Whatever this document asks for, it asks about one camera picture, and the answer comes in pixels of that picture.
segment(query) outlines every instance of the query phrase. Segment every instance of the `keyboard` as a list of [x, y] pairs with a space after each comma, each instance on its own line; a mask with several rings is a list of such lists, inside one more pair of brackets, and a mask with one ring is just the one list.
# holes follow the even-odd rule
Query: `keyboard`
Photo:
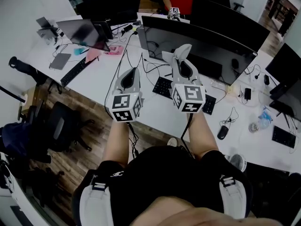
[[[171, 89], [171, 83], [172, 81], [165, 79], [163, 77], [159, 77], [152, 92], [164, 96], [166, 98], [172, 99], [169, 92], [169, 89]], [[216, 98], [206, 95], [206, 103], [202, 108], [203, 112], [212, 115], [215, 102], [216, 102]]]
[[62, 79], [62, 87], [66, 87], [80, 72], [82, 72], [95, 59], [86, 63], [86, 57], [79, 61]]
[[272, 141], [276, 141], [290, 148], [294, 148], [296, 136], [277, 126], [274, 126]]

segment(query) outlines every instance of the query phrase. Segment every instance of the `white fan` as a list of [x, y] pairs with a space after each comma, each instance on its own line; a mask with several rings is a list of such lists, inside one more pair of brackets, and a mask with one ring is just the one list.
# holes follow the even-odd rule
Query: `white fan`
[[240, 154], [234, 154], [233, 156], [231, 156], [231, 158], [229, 159], [229, 162], [236, 168], [238, 168], [239, 170], [241, 170], [242, 172], [245, 171], [246, 169], [246, 159], [243, 155]]

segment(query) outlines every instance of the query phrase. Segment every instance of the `black t-shirt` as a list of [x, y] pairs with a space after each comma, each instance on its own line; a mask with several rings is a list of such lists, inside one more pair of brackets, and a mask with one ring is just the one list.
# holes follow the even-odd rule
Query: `black t-shirt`
[[142, 152], [124, 169], [114, 161], [104, 161], [90, 170], [73, 194], [72, 211], [78, 225], [79, 200], [83, 189], [97, 174], [111, 193], [115, 226], [129, 225], [160, 196], [175, 196], [195, 207], [223, 212], [219, 182], [222, 175], [243, 183], [249, 213], [252, 188], [244, 174], [218, 151], [206, 153], [200, 161], [192, 159], [179, 147], [155, 146]]

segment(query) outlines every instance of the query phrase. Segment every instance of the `pink paper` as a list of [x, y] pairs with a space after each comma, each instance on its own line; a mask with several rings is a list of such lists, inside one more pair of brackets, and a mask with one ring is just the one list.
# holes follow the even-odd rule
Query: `pink paper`
[[96, 48], [89, 49], [89, 51], [87, 52], [87, 56], [86, 56], [86, 63], [88, 63], [89, 61], [95, 59], [96, 57], [98, 57], [100, 55], [101, 55], [101, 52], [99, 49], [96, 49]]

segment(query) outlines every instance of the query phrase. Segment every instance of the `black pole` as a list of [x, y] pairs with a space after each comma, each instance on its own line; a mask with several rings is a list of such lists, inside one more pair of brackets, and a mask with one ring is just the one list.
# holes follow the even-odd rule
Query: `black pole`
[[4, 93], [7, 93], [9, 96], [15, 98], [16, 100], [25, 103], [25, 100], [20, 98], [19, 96], [14, 95], [13, 93], [9, 92], [7, 89], [4, 89], [2, 86], [0, 86], [0, 90], [2, 90]]

